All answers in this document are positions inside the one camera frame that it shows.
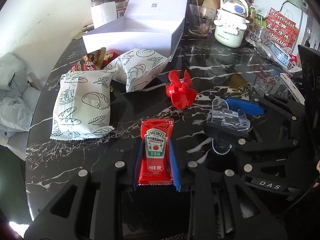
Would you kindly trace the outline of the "red Heinz ketchup packet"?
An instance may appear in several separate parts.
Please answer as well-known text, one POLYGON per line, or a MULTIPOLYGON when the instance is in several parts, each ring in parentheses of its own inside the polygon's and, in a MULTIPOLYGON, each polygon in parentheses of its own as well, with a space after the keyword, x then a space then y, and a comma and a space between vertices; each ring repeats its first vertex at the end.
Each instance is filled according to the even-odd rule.
POLYGON ((146 119, 142 121, 140 136, 145 141, 139 185, 170 185, 172 183, 169 160, 169 140, 172 119, 146 119))

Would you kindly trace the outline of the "clear plastic clip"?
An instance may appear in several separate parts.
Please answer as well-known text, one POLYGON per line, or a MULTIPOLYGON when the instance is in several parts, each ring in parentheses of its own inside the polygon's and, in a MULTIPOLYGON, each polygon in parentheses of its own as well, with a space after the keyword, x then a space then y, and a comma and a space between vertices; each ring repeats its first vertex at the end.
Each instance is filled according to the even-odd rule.
MULTIPOLYGON (((209 111, 206 123, 212 122, 214 124, 224 126, 237 131, 249 130, 250 121, 246 118, 243 110, 237 112, 229 109, 225 99, 216 97, 212 101, 212 109, 209 111)), ((228 152, 216 152, 218 155, 225 155, 228 152)))

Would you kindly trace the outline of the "red plastic fan propeller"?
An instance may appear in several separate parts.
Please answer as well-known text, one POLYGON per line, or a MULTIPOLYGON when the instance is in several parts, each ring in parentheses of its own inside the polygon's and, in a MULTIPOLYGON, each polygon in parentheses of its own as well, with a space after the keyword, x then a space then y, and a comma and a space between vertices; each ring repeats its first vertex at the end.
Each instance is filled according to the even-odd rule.
POLYGON ((170 84, 166 87, 166 94, 171 98, 172 104, 178 109, 191 106, 197 96, 197 91, 191 88, 192 80, 187 70, 184 71, 183 79, 180 79, 177 70, 169 72, 170 84))

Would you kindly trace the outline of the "white bread-print snack bag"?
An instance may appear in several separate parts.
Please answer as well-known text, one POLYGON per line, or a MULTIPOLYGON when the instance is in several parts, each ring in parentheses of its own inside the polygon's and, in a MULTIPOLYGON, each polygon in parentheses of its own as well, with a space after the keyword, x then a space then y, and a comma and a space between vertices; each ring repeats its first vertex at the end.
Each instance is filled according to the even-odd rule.
POLYGON ((114 130, 110 125, 113 75, 112 70, 89 70, 61 76, 50 139, 98 139, 114 130))

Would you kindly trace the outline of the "red brown candy wrappers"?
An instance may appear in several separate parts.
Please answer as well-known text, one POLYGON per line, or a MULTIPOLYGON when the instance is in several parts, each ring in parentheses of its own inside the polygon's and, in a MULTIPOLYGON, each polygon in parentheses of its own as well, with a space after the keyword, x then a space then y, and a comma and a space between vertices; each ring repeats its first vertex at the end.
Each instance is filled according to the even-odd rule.
POLYGON ((68 73, 104 69, 118 56, 119 54, 115 51, 107 51, 104 47, 100 48, 82 56, 82 59, 72 64, 68 73))

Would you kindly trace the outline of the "red barbecue seasoning bag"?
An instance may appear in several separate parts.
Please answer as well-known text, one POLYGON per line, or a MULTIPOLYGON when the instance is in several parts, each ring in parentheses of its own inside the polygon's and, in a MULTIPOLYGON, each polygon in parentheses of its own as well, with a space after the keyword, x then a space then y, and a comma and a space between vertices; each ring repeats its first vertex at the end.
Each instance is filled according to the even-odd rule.
POLYGON ((281 48, 293 48, 299 34, 299 29, 296 27, 295 22, 270 8, 266 18, 266 28, 271 33, 272 41, 278 46, 281 48))

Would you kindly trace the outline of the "white cartoon water bottle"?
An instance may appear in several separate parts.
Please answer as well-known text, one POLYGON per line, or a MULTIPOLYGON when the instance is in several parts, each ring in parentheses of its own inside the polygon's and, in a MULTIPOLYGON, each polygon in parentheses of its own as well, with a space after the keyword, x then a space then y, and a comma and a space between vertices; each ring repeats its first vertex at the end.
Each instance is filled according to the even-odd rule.
POLYGON ((221 44, 238 48, 249 24, 248 5, 245 0, 220 0, 214 20, 214 36, 221 44))

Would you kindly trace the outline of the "clear glass cup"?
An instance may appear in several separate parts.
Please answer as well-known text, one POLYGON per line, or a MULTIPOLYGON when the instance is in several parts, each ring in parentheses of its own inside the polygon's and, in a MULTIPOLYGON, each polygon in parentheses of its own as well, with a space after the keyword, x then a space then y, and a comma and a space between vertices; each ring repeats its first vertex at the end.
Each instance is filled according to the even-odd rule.
POLYGON ((207 36, 215 15, 216 9, 190 4, 188 16, 189 33, 197 36, 207 36))

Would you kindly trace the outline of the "white open gift box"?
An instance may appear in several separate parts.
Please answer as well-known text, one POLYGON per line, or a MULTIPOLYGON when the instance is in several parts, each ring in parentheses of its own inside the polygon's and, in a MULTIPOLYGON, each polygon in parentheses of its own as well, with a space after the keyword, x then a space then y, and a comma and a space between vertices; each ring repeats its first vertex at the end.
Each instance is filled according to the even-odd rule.
POLYGON ((184 31, 188 0, 129 0, 124 16, 82 37, 88 53, 102 47, 124 53, 151 49, 170 57, 184 31))

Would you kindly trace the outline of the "grey puffer jacket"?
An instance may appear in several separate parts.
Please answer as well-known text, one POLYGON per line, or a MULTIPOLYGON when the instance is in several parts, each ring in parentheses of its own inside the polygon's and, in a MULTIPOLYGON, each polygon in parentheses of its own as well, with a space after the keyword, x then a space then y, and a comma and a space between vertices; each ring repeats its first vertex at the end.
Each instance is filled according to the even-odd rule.
POLYGON ((1 56, 1 145, 22 160, 40 94, 28 84, 21 60, 10 53, 1 56))

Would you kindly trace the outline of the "white paper towel roll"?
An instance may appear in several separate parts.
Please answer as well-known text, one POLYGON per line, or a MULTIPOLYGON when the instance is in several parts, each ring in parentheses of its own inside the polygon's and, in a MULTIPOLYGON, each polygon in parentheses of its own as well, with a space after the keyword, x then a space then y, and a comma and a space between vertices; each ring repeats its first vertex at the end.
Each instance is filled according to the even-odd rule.
POLYGON ((94 28, 97 29, 111 21, 116 20, 116 3, 105 2, 91 7, 91 16, 94 28))

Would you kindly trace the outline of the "dark jar black lid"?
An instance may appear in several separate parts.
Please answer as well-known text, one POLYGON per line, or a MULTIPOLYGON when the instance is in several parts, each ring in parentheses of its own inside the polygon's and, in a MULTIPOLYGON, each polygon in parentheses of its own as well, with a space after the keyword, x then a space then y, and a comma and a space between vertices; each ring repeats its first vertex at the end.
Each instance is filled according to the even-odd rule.
POLYGON ((103 4, 105 0, 91 0, 91 7, 95 7, 97 5, 103 4))

